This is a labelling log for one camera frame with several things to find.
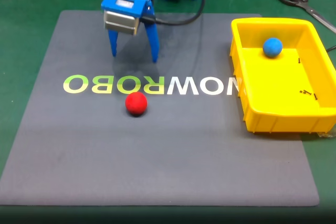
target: scissors blade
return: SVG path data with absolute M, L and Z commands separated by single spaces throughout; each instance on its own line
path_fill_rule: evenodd
M 317 19 L 321 24 L 325 25 L 326 28 L 330 29 L 336 34 L 336 27 L 334 27 L 329 21 L 327 21 L 323 16 L 321 16 L 317 11 L 314 9 L 307 10 L 307 12 Z

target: green table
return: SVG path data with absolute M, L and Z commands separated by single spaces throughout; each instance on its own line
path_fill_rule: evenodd
M 99 10 L 102 0 L 0 0 L 0 174 L 25 111 L 39 67 L 62 10 Z M 310 5 L 336 24 L 335 0 L 309 0 Z M 198 1 L 155 1 L 156 12 L 195 12 Z M 305 11 L 277 0 L 207 0 L 207 13 L 259 13 L 267 17 L 307 19 L 315 25 L 325 47 L 336 35 Z M 336 63 L 336 50 L 330 53 Z M 167 222 L 223 222 L 224 220 L 283 220 L 330 217 L 336 208 L 336 139 L 303 135 L 303 144 L 320 195 L 312 208 L 255 207 L 26 207 L 1 206 L 0 223 L 69 221 L 100 223 L 111 220 Z

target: wire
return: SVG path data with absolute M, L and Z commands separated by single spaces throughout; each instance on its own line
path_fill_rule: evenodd
M 331 48 L 326 49 L 326 51 L 327 51 L 327 52 L 330 52 L 330 51 L 335 50 L 335 49 L 336 49 L 336 46 L 333 46 L 333 47 L 331 47 Z
M 186 20 L 165 21 L 165 20 L 162 20 L 162 19 L 159 19 L 159 18 L 156 18 L 156 17 L 146 17 L 146 16 L 143 16 L 141 18 L 141 20 L 144 21 L 144 22 L 156 23 L 156 24 L 159 24 L 159 25 L 167 25 L 167 26 L 187 25 L 187 24 L 190 24 L 191 22 L 195 21 L 196 19 L 198 19 L 200 17 L 200 15 L 203 12 L 204 5 L 205 5 L 205 0 L 202 0 L 201 1 L 201 6 L 199 7 L 197 13 L 194 16 L 192 16 L 191 18 L 186 19 Z

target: yellow bin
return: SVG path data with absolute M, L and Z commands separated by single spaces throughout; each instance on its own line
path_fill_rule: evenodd
M 291 18 L 232 21 L 230 56 L 250 132 L 328 132 L 336 124 L 336 71 L 312 23 Z M 278 38 L 274 59 L 262 50 Z

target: ball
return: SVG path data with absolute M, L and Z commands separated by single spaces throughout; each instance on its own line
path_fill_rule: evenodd
M 270 38 L 265 41 L 263 46 L 264 54 L 269 58 L 277 57 L 282 51 L 282 43 L 277 38 Z
M 147 98 L 141 92 L 130 93 L 125 100 L 127 111 L 134 116 L 142 115 L 147 108 Z

